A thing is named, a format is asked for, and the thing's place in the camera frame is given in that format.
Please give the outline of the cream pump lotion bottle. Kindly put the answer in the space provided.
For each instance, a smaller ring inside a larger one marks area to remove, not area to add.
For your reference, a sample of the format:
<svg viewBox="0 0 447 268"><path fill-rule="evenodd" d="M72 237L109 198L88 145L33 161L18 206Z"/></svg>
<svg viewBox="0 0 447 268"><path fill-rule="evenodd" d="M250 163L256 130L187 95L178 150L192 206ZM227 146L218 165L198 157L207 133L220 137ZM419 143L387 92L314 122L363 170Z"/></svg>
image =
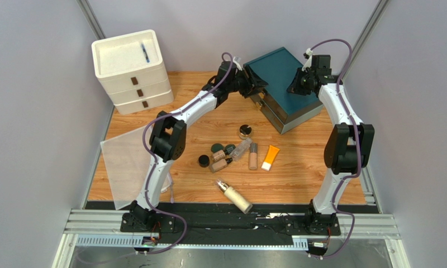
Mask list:
<svg viewBox="0 0 447 268"><path fill-rule="evenodd" d="M253 205L244 198L235 188L228 185L221 178L216 180L216 185L224 196L230 200L235 206L237 206L244 214L248 214L252 209Z"/></svg>

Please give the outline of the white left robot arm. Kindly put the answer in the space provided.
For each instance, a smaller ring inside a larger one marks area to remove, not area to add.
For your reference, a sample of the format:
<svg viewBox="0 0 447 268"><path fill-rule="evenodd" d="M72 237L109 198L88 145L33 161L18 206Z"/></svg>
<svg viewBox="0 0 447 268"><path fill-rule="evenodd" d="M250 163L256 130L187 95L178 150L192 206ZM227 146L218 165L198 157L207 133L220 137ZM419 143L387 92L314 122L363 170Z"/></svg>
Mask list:
<svg viewBox="0 0 447 268"><path fill-rule="evenodd" d="M145 127L151 132L142 134L145 150L151 155L150 166L143 188L130 206L130 214L140 224L150 227L155 222L161 188L170 167L184 152L187 128L226 101L230 93L247 98L266 86L268 83L251 69L223 68L191 101L173 112L160 112Z"/></svg>

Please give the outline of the grey cap foundation bottle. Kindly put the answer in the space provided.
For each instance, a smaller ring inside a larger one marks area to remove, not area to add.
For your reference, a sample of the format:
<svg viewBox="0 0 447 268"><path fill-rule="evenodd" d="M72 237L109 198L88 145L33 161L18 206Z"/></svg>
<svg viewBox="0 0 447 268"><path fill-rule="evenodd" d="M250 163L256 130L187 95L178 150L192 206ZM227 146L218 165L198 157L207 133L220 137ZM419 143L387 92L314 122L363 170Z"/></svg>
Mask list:
<svg viewBox="0 0 447 268"><path fill-rule="evenodd" d="M251 143L249 148L249 170L256 170L258 168L258 144Z"/></svg>

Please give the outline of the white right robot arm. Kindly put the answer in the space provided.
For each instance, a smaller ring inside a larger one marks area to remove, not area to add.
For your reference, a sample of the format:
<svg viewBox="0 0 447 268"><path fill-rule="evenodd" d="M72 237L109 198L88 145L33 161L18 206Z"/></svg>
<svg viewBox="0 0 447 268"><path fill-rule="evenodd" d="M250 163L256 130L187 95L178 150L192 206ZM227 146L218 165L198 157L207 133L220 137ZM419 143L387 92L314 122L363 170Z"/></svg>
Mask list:
<svg viewBox="0 0 447 268"><path fill-rule="evenodd" d="M327 172L304 220L305 227L316 232L335 224L342 193L368 163L375 129L356 115L340 76L332 74L330 55L306 52L305 58L307 61L297 69L287 91L298 95L315 94L333 125L324 150Z"/></svg>

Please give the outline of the teal drawer organizer box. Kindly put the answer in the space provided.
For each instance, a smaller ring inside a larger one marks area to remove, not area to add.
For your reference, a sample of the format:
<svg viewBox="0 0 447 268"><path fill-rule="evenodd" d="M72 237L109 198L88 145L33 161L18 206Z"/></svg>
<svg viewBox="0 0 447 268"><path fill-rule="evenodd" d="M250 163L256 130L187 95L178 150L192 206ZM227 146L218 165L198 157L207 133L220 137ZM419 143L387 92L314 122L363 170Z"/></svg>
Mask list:
<svg viewBox="0 0 447 268"><path fill-rule="evenodd" d="M288 93L287 88L303 64L280 47L244 64L268 85L251 100L281 135L320 114L323 104L315 95Z"/></svg>

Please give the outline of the clear plastic bottle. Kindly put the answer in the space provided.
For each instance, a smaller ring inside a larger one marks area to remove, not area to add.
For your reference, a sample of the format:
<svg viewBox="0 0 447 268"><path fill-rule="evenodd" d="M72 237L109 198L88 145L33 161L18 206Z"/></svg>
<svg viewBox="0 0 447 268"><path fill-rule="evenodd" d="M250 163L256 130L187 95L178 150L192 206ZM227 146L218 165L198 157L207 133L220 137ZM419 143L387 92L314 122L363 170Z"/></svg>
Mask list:
<svg viewBox="0 0 447 268"><path fill-rule="evenodd" d="M253 143L253 140L251 138L247 138L245 140L242 140L229 154L229 156L232 158L233 161L239 161L244 153L247 152L247 150L250 148L250 145Z"/></svg>

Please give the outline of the orange cosmetic tube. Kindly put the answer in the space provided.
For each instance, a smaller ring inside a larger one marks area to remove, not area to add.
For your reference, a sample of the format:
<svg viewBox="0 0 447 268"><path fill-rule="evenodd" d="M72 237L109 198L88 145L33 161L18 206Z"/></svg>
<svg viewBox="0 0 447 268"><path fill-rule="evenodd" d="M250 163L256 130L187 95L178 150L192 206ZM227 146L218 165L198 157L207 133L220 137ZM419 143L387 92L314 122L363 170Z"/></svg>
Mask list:
<svg viewBox="0 0 447 268"><path fill-rule="evenodd" d="M261 169L265 170L265 171L269 171L279 152L280 152L280 149L278 147L269 145L267 154L266 154L266 156L263 160L263 163L261 165Z"/></svg>

